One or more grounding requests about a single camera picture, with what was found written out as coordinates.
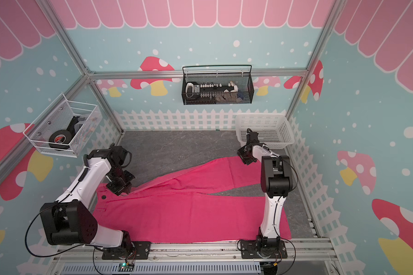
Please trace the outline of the pink long pants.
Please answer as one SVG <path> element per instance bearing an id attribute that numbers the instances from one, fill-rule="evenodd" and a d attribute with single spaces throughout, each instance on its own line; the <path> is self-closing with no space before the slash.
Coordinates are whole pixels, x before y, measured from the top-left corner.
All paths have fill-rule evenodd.
<path id="1" fill-rule="evenodd" d="M 156 178 L 114 195 L 101 184 L 93 212 L 98 223 L 124 230 L 133 241 L 182 243 L 254 239 L 263 220 L 264 197 L 230 197 L 227 190 L 256 186 L 259 163 L 220 158 Z"/>

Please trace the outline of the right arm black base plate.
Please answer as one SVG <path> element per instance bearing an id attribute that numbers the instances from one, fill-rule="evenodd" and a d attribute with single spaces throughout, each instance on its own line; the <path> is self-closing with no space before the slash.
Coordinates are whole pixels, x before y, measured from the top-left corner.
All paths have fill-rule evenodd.
<path id="1" fill-rule="evenodd" d="M 262 240 L 239 240 L 237 249 L 243 259 L 277 259 L 288 258 L 285 243 L 280 238 Z"/>

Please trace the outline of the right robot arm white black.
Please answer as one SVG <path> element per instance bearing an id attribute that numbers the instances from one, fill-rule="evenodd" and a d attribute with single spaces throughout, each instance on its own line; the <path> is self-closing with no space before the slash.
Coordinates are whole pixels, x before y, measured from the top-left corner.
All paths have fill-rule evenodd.
<path id="1" fill-rule="evenodd" d="M 237 154 L 245 165 L 260 162 L 260 186 L 265 194 L 265 210 L 255 241 L 243 241 L 242 251 L 251 256 L 270 258 L 284 256 L 285 238 L 280 233 L 283 205 L 294 190 L 293 169 L 290 158 L 279 155 L 258 139 L 258 133 L 247 129 L 246 144 Z"/>

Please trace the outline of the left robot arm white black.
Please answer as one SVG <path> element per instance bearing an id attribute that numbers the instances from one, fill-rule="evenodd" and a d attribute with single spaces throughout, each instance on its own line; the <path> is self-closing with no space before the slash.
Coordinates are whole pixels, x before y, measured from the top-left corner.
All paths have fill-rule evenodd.
<path id="1" fill-rule="evenodd" d="M 126 170 L 132 153 L 112 144 L 84 155 L 84 167 L 70 187 L 54 202 L 44 204 L 40 218 L 50 245 L 88 245 L 106 255 L 128 258 L 134 251 L 128 232 L 98 224 L 89 207 L 99 185 L 115 195 L 128 194 L 134 175 Z"/>

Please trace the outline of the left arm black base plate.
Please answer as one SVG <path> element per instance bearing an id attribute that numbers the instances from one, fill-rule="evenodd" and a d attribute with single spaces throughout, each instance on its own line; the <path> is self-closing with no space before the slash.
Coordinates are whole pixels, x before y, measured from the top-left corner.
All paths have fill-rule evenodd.
<path id="1" fill-rule="evenodd" d="M 134 241 L 120 247 L 103 249 L 102 260 L 147 260 L 151 242 Z"/>

